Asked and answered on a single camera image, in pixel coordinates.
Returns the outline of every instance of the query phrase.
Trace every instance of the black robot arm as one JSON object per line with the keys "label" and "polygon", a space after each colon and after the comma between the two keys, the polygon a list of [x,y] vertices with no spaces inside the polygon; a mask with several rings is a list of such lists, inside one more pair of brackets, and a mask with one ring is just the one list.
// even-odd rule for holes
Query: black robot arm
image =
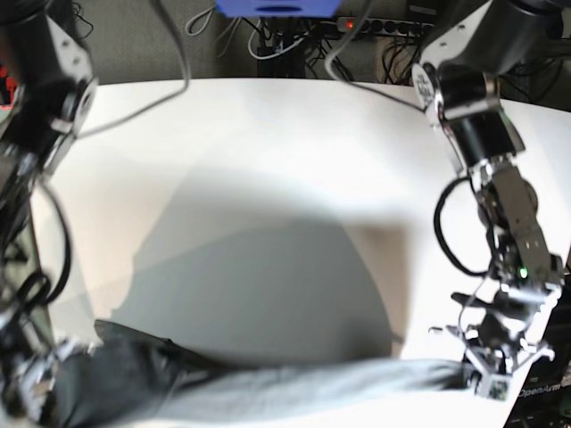
{"label": "black robot arm", "polygon": [[[535,216],[537,197],[517,169],[525,147],[501,107],[496,77],[524,58],[552,15],[567,5],[568,0],[458,2],[413,69],[430,125],[457,174],[474,189],[492,255],[484,276],[500,284],[493,302],[484,305],[484,321],[472,326],[471,342],[460,325],[446,328],[466,345],[466,357],[481,376],[476,391],[486,398],[505,399],[517,370],[540,357],[553,358],[547,343],[529,343],[526,333],[537,313],[557,304],[562,261],[548,251]],[[438,217],[434,224],[445,246]],[[475,296],[453,297],[463,307],[482,307]]]}

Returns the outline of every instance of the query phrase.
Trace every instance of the silver metal part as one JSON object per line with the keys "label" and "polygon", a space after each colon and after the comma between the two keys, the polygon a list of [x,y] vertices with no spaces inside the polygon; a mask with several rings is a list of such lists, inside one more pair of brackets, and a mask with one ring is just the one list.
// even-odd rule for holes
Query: silver metal part
{"label": "silver metal part", "polygon": [[43,357],[38,356],[33,361],[21,365],[19,373],[16,374],[18,392],[28,419],[39,422],[47,396],[54,388],[59,365],[70,356],[84,350],[85,345],[82,343],[67,341]]}
{"label": "silver metal part", "polygon": [[420,63],[429,63],[435,70],[438,70],[444,62],[460,56],[468,47],[491,5],[492,0],[472,12],[453,29],[438,37],[423,51]]}
{"label": "silver metal part", "polygon": [[95,91],[99,82],[94,76],[87,51],[50,18],[48,18],[48,25],[58,62],[62,70],[79,84],[81,91],[77,94],[70,94],[68,105],[65,106],[66,111],[62,111],[61,118],[52,118],[52,129],[61,134],[44,165],[44,172],[52,175],[83,126],[95,99]]}
{"label": "silver metal part", "polygon": [[76,82],[91,79],[93,71],[91,60],[86,50],[79,46],[71,36],[63,31],[51,18],[47,19],[52,40],[54,41],[55,53],[62,70]]}

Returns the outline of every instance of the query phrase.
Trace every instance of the white cable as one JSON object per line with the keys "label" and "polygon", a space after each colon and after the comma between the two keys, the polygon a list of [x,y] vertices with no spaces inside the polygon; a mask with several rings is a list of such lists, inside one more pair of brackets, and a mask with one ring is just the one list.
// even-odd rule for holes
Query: white cable
{"label": "white cable", "polygon": [[[192,17],[190,20],[188,20],[188,22],[185,25],[185,32],[191,37],[200,36],[206,30],[208,24],[211,23],[212,15],[214,14],[215,10],[216,7],[212,6]],[[193,26],[201,18],[204,18],[204,24],[198,29],[198,31],[192,32]]]}
{"label": "white cable", "polygon": [[[260,28],[260,24],[261,24],[261,21],[258,20],[258,24],[256,25],[256,27],[258,27],[258,29]],[[299,40],[294,42],[292,45],[288,46],[283,51],[279,51],[279,52],[276,52],[272,55],[267,55],[267,56],[259,56],[253,52],[252,42],[253,42],[253,38],[256,34],[258,34],[258,32],[256,30],[254,30],[252,32],[252,35],[250,36],[250,40],[248,40],[248,51],[250,52],[250,55],[252,56],[252,58],[254,58],[258,61],[266,61],[266,60],[273,60],[274,58],[277,58],[283,54],[287,54],[288,52],[293,51],[297,46],[299,46],[301,43],[303,43],[303,40],[305,40],[305,38],[310,34],[310,32],[308,31],[308,32],[304,33],[303,36]]]}
{"label": "white cable", "polygon": [[410,107],[411,109],[414,109],[416,111],[420,111],[421,113],[424,113],[425,112],[424,109],[421,109],[416,104],[409,103],[408,101],[402,100],[399,97],[392,96],[392,95],[387,94],[385,92],[379,91],[372,86],[362,86],[362,85],[358,85],[354,82],[346,81],[344,78],[339,76],[333,70],[335,58],[337,58],[337,56],[339,56],[339,54],[345,49],[345,47],[347,47],[347,45],[350,44],[351,41],[355,38],[355,36],[361,31],[363,25],[365,25],[365,22],[367,21],[368,16],[370,15],[372,7],[373,7],[373,0],[364,0],[363,1],[360,16],[355,21],[355,23],[353,24],[353,27],[351,28],[351,30],[349,30],[349,32],[345,33],[345,35],[341,38],[341,41],[336,46],[334,46],[334,48],[331,49],[329,51],[329,53],[327,54],[325,61],[324,61],[325,70],[326,70],[327,74],[329,75],[329,77],[332,78],[333,80],[337,80],[338,82],[343,82],[347,85],[351,85],[351,86],[357,87],[359,89],[363,89],[365,91],[372,92],[372,93],[375,93],[377,95],[381,95],[384,98],[395,101],[396,103],[399,103],[402,105],[406,105],[407,107]]}

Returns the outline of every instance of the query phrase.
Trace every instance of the power strip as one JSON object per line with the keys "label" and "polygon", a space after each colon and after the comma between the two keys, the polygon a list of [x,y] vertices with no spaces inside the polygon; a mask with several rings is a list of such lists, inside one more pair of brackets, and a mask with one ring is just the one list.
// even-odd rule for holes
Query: power strip
{"label": "power strip", "polygon": [[[337,31],[346,33],[354,24],[355,18],[337,18]],[[420,22],[370,19],[365,22],[360,33],[371,36],[420,37],[428,34],[433,28],[433,24]]]}

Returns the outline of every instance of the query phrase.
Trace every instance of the gray cable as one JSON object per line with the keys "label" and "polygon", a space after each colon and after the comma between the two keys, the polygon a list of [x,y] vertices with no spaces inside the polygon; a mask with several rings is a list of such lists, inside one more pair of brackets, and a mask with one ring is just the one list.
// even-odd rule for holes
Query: gray cable
{"label": "gray cable", "polygon": [[231,30],[230,36],[228,37],[228,41],[224,45],[222,51],[218,55],[216,55],[217,58],[222,58],[226,54],[228,48],[232,44],[232,39],[234,38],[234,35],[238,31],[238,28],[240,27],[241,23],[242,23],[241,18],[234,18],[232,22],[230,22],[230,25],[228,25],[228,27],[222,32],[222,34],[218,36],[218,38],[216,39],[217,41],[221,40],[224,37],[224,35],[226,35],[226,33],[228,33],[228,31]]}
{"label": "gray cable", "polygon": [[462,328],[462,324],[461,324],[462,323],[462,317],[464,317],[464,311],[466,310],[466,308],[469,308],[472,305],[472,303],[474,303],[474,301],[476,300],[478,292],[484,286],[484,284],[485,284],[485,282],[489,276],[490,276],[490,271],[488,271],[485,274],[485,276],[482,278],[482,282],[476,287],[476,289],[474,290],[472,295],[468,298],[468,300],[466,300],[466,304],[462,305],[462,309],[460,310],[460,313],[458,315],[458,332],[462,334],[462,337],[464,338],[464,342],[466,341],[466,333],[464,332],[464,329]]}
{"label": "gray cable", "polygon": [[[196,36],[200,36],[208,27],[208,25],[211,23],[211,19],[212,19],[212,15],[214,14],[216,7],[212,6],[209,7],[208,9],[198,13],[197,15],[193,16],[190,20],[188,20],[188,22],[185,25],[185,32],[192,37],[196,37]],[[196,31],[195,33],[193,32],[193,26],[196,24],[196,22],[198,22],[198,20],[200,20],[201,18],[204,18],[204,24],[198,29],[198,31]]]}
{"label": "gray cable", "polygon": [[360,16],[355,21],[355,24],[353,25],[351,30],[343,36],[341,41],[336,46],[334,46],[334,48],[326,56],[326,58],[325,58],[325,70],[327,71],[327,74],[333,80],[337,80],[338,82],[343,82],[347,85],[358,87],[359,89],[364,89],[365,91],[369,91],[369,92],[372,92],[372,93],[377,94],[377,95],[382,95],[383,97],[388,98],[389,100],[393,100],[397,103],[406,105],[407,107],[410,107],[411,109],[414,109],[416,111],[420,111],[421,113],[424,113],[424,110],[422,108],[418,107],[416,104],[409,103],[408,101],[402,100],[401,98],[398,98],[396,96],[392,96],[392,95],[389,95],[385,92],[378,91],[373,87],[362,86],[362,85],[356,84],[354,82],[347,81],[344,78],[342,78],[341,76],[337,75],[333,69],[333,61],[351,43],[351,41],[355,38],[355,36],[357,36],[357,34],[359,34],[361,28],[363,27],[365,22],[367,22],[367,18],[371,13],[372,6],[373,6],[373,0],[365,0],[364,1],[363,7],[360,11]]}
{"label": "gray cable", "polygon": [[169,32],[170,38],[172,39],[175,47],[177,48],[178,61],[180,63],[180,70],[182,73],[182,79],[184,81],[184,85],[179,90],[171,94],[165,95],[162,98],[159,98],[158,100],[146,105],[145,107],[128,114],[124,118],[113,120],[105,125],[102,125],[101,127],[96,127],[93,129],[89,129],[85,132],[82,132],[77,136],[77,139],[94,136],[95,134],[99,134],[101,132],[108,131],[109,129],[113,129],[118,126],[124,125],[130,120],[137,118],[138,116],[141,116],[144,113],[147,113],[148,111],[154,109],[155,107],[158,107],[159,105],[164,104],[167,101],[170,101],[179,95],[182,95],[183,93],[186,92],[186,90],[190,86],[190,80],[192,78],[190,70],[190,62],[188,60],[188,57],[186,56],[182,40],[178,35],[177,27],[173,22],[172,18],[170,17],[169,13],[167,12],[167,10],[165,9],[164,4],[162,4],[161,0],[149,0],[149,2],[151,3],[151,6],[154,9],[154,12],[156,13],[157,17],[159,18],[159,20],[161,20],[162,25]]}

